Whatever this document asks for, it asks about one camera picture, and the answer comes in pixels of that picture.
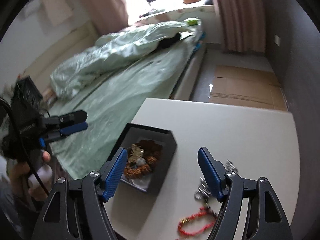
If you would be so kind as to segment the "person's left hand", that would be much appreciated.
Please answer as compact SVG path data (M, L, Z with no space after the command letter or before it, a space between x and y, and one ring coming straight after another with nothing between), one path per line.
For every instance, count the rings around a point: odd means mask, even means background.
M38 202L44 202L48 194L39 186L35 189L28 189L26 193L24 189L24 181L30 175L30 167L28 163L16 163L9 172L9 179L13 195L18 198L26 196L34 198Z

